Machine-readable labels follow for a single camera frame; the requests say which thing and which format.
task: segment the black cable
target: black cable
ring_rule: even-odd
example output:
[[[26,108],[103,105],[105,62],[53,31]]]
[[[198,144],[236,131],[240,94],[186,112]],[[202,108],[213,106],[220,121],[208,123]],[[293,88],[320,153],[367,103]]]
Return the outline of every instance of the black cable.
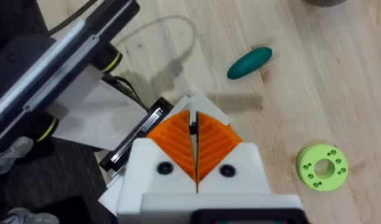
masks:
[[[132,90],[132,92],[134,92],[134,94],[135,94],[135,96],[138,98],[138,100],[141,101],[141,100],[140,100],[140,97],[139,97],[138,94],[136,93],[134,87],[129,83],[128,80],[126,80],[125,78],[122,78],[122,77],[117,77],[117,76],[113,77],[113,79],[115,79],[115,80],[119,80],[120,82],[125,83],[125,84]]]
[[[74,12],[71,16],[67,17],[64,21],[59,23],[57,26],[52,28],[50,31],[48,31],[48,35],[54,35],[57,32],[61,31],[63,28],[65,28],[68,24],[72,23],[74,20],[79,18],[82,14],[84,14],[85,11],[87,11],[93,4],[96,3],[97,0],[89,0],[86,2],[81,8],[79,8],[76,12]]]

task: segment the green 3d printed disc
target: green 3d printed disc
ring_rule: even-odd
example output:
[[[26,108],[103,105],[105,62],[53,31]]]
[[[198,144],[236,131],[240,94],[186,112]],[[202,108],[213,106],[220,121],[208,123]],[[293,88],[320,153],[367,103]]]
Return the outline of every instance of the green 3d printed disc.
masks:
[[[325,164],[325,167],[317,170],[320,164]],[[330,144],[315,143],[301,151],[296,161],[296,171],[308,187],[328,192],[345,182],[349,166],[341,150]]]

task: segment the metal object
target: metal object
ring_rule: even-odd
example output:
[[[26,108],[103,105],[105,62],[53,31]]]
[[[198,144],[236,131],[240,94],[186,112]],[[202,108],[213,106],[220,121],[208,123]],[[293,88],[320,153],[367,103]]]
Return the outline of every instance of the metal object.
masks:
[[[138,11],[135,0],[103,1],[22,72],[25,75],[0,98],[0,150],[9,147],[62,94]]]
[[[136,138],[144,138],[158,125],[172,109],[172,105],[164,98],[158,99],[148,110],[148,115],[131,131],[122,143],[113,151],[109,152],[99,165],[105,170],[118,171],[128,161],[132,143]]]

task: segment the wooden surface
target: wooden surface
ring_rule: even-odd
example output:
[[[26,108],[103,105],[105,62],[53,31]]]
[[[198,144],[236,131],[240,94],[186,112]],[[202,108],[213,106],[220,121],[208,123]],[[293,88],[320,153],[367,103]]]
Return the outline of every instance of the wooden surface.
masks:
[[[85,0],[38,0],[52,27]],[[299,194],[313,223],[381,223],[381,0],[332,8],[301,0],[139,0],[141,11],[113,41],[148,105],[204,93],[260,148],[275,193]],[[228,80],[254,46],[273,59]],[[295,171],[306,143],[324,139],[347,155],[349,178],[319,193]]]

